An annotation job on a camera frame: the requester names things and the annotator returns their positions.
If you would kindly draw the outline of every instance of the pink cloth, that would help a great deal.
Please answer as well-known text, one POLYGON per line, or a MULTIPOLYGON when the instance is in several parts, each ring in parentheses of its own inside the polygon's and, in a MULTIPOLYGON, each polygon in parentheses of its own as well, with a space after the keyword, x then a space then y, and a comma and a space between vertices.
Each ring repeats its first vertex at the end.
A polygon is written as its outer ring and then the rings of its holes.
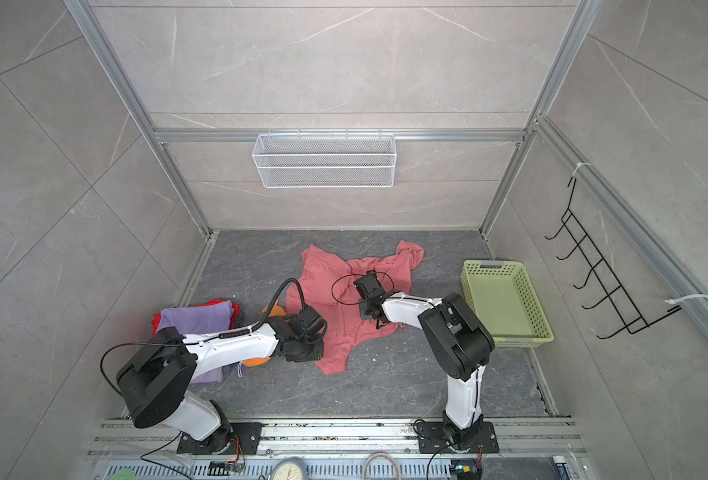
MULTIPOLYGON (((359 317, 358 305, 342 305, 336 302, 330 294, 330 286, 344 275, 365 274, 368 270, 375 270, 389 274, 394 279, 393 288, 409 293, 412 285, 410 270, 414 270, 423 260, 423 248, 403 240, 397 245, 397 255, 384 259, 369 256, 344 262, 338 255, 328 254, 321 248, 310 245, 301 256, 303 273, 298 280, 303 287, 306 303, 314 307, 328 324, 324 339, 325 354, 316 364, 325 375, 343 372, 353 347, 365 340, 387 336, 397 329, 398 324, 392 323, 376 330, 374 320, 362 320, 359 317)), ((349 276, 336 284, 335 294, 338 300, 346 303, 359 301, 359 293, 353 283, 356 279, 356 276, 349 276)), ((378 279, 387 292, 392 289, 387 276, 378 275, 378 279)), ((300 311, 301 302, 295 285, 288 288, 285 304, 288 313, 300 311)))

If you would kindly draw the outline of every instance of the marble patterned floor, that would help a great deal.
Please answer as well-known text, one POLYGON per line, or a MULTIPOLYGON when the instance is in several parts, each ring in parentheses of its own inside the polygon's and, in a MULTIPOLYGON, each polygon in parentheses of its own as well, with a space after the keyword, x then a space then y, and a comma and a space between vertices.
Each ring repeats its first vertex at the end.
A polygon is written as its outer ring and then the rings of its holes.
MULTIPOLYGON (((444 296, 461 292, 464 260, 486 258, 471 231, 223 231, 194 293, 193 303, 231 298, 252 322, 278 281, 299 276, 301 252, 310 244, 344 260, 388 256, 400 240, 426 250, 413 271, 412 293, 444 296)), ((447 400, 446 375, 420 330, 397 329, 388 337, 355 347, 342 373, 323 375, 313 362, 273 358, 228 373, 221 383, 192 386, 233 416, 439 416, 447 400)), ((525 352, 496 349, 484 374, 485 416, 546 416, 525 352)))

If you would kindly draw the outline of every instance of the green plastic basket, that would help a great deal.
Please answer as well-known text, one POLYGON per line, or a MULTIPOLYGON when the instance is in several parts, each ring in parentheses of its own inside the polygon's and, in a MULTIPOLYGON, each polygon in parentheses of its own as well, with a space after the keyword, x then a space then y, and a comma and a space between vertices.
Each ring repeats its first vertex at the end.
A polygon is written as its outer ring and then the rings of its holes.
POLYGON ((461 284, 466 303, 493 335, 495 346, 535 348, 554 339, 519 262, 466 260, 461 284))

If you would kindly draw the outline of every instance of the white wire mesh basket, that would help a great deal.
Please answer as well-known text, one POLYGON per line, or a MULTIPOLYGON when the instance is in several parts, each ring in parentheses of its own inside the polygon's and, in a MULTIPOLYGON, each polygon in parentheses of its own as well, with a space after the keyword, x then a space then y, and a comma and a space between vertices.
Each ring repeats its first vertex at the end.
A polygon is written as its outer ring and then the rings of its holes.
POLYGON ((262 134, 253 160, 266 188, 391 187, 397 146, 380 133, 262 134))

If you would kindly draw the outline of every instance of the purple folded cloth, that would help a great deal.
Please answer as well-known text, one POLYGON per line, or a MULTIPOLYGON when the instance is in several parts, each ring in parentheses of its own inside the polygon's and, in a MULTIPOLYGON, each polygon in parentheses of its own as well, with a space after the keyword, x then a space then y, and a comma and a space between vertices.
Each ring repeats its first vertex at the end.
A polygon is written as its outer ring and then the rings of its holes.
MULTIPOLYGON (((231 326, 231 316, 234 308, 231 300, 208 306, 185 306, 166 308, 162 310, 160 329, 174 326, 178 333, 214 333, 228 330, 231 326)), ((191 380, 192 383, 222 382, 224 371, 221 368, 212 369, 191 380)))

